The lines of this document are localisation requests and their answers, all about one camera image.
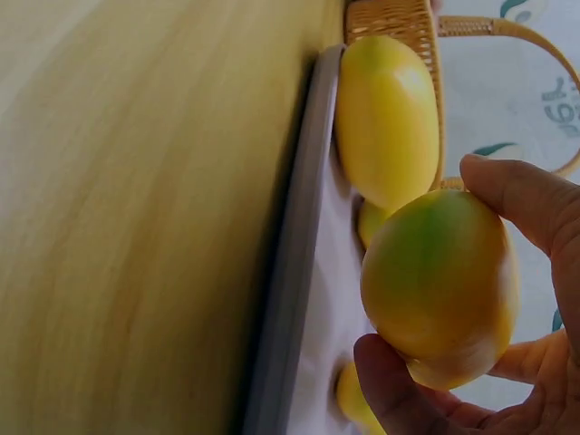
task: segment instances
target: fruit in basket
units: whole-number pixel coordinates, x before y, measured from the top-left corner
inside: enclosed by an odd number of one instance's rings
[[[429,70],[407,45],[368,36],[344,51],[337,147],[347,178],[366,199],[396,210],[429,190],[440,160],[438,119]]]
[[[361,296],[415,381],[448,390],[479,377],[508,347],[518,310],[503,222],[468,192],[423,195],[375,236]]]
[[[389,211],[378,208],[369,201],[365,200],[362,203],[356,229],[365,249],[369,248],[372,237],[381,229],[382,224],[390,215]]]
[[[354,362],[348,362],[338,375],[336,403],[344,417],[359,428],[368,429],[373,435],[384,434],[381,424],[364,399]]]

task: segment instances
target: wicker basket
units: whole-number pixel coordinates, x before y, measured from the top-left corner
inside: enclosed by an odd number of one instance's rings
[[[550,52],[574,79],[580,89],[580,78],[572,64],[546,38],[533,30],[501,18],[477,16],[441,16],[436,21],[430,11],[430,0],[358,0],[346,12],[345,39],[351,44],[368,35],[387,34],[412,48],[425,62],[435,87],[440,124],[440,163],[432,189],[464,189],[461,177],[443,179],[445,160],[445,111],[443,83],[437,36],[511,36],[523,39]],[[553,173],[565,177],[580,167],[580,150],[562,168]]]

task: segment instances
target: basket handle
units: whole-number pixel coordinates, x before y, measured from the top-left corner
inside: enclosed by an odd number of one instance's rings
[[[574,66],[555,46],[544,36],[521,24],[513,23],[503,18],[483,18],[478,16],[441,16],[439,18],[439,36],[511,36],[528,41],[545,49],[561,64],[574,80],[576,88],[580,90],[580,77]],[[580,149],[574,157],[552,173],[560,177],[567,177],[580,167]],[[451,177],[441,182],[443,189],[464,189],[461,177]]]

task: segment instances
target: tray rim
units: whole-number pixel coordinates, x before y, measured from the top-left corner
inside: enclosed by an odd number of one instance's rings
[[[251,375],[243,435],[286,433],[310,295],[322,181],[333,134],[344,48],[344,44],[327,48],[314,66]]]

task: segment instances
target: wooden table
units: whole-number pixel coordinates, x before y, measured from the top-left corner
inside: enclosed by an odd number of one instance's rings
[[[0,1],[0,432],[225,433],[343,0]]]

